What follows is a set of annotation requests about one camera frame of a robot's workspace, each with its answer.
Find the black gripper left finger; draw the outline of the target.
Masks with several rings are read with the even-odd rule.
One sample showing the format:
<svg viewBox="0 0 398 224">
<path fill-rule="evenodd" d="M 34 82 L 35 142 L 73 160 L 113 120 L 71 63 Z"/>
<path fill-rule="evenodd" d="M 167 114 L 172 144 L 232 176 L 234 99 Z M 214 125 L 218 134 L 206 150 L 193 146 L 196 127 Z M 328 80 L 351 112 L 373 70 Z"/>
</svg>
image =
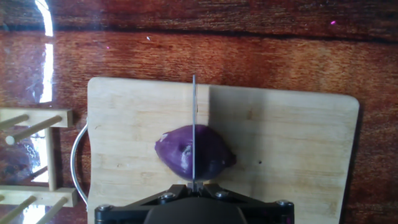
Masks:
<svg viewBox="0 0 398 224">
<path fill-rule="evenodd" d="M 174 184 L 165 191 L 122 207 L 99 205 L 95 208 L 95 224 L 144 223 L 153 208 L 192 196 L 192 192 L 186 185 Z"/>
</svg>

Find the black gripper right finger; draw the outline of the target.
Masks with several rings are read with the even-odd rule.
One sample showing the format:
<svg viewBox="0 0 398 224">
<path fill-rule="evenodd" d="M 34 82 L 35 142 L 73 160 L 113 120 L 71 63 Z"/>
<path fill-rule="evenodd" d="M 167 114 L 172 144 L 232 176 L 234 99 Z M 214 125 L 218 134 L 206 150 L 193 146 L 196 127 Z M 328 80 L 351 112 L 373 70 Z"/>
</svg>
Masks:
<svg viewBox="0 0 398 224">
<path fill-rule="evenodd" d="M 197 194 L 221 203 L 222 209 L 233 205 L 242 223 L 294 224 L 294 203 L 288 200 L 263 202 L 237 192 L 222 188 L 219 184 L 197 182 Z"/>
</svg>

